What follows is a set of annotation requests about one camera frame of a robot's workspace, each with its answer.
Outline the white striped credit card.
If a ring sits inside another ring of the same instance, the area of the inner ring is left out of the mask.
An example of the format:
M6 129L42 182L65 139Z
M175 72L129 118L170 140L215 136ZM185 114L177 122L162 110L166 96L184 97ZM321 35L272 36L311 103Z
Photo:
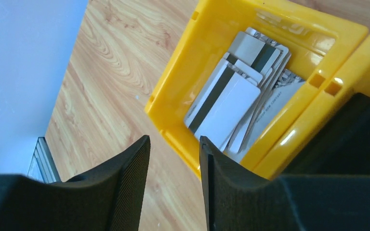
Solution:
M190 109L184 124L196 139L205 136L222 147L261 93L263 75L240 60L221 59Z

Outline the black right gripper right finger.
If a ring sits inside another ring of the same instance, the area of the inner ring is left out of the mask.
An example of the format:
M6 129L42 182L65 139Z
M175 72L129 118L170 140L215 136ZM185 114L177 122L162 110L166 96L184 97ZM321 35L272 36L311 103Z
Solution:
M262 178L199 141L210 231L370 231L370 176Z

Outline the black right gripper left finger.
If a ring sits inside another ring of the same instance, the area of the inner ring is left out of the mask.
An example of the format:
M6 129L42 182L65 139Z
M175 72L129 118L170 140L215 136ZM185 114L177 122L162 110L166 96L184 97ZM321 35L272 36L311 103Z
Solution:
M65 182L0 174L0 231L136 231L151 151L142 136Z

